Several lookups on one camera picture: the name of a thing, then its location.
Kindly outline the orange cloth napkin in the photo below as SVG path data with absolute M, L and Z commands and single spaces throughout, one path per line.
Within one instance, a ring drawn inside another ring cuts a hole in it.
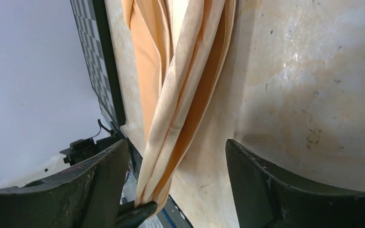
M 134 205 L 168 199 L 223 68 L 234 0 L 124 0 L 144 121 L 145 149 Z

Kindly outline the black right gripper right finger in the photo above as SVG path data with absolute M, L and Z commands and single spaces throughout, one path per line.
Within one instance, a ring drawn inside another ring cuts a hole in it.
M 365 228 L 365 192 L 285 170 L 233 139 L 225 154 L 242 228 Z

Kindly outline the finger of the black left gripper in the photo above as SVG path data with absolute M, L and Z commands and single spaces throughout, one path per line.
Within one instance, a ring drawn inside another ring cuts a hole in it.
M 151 201 L 138 207 L 134 206 L 134 201 L 119 206 L 115 227 L 116 228 L 137 228 L 146 219 L 153 215 L 158 208 L 156 202 Z

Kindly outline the black white checkerboard mat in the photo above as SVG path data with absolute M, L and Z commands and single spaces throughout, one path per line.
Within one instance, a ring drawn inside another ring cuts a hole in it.
M 90 83 L 110 125 L 126 122 L 118 71 L 103 0 L 70 0 Z

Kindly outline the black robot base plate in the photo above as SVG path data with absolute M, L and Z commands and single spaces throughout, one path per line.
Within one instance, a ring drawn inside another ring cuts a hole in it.
M 121 196 L 121 203 L 131 202 L 135 198 L 137 178 L 139 177 L 142 156 L 133 145 L 133 143 L 126 139 L 128 142 L 129 151 L 129 164 L 124 181 L 124 187 Z M 146 219 L 141 225 L 141 228 L 191 228 L 192 224 L 182 212 L 180 207 L 176 204 L 174 199 L 169 196 L 163 209 L 155 216 Z

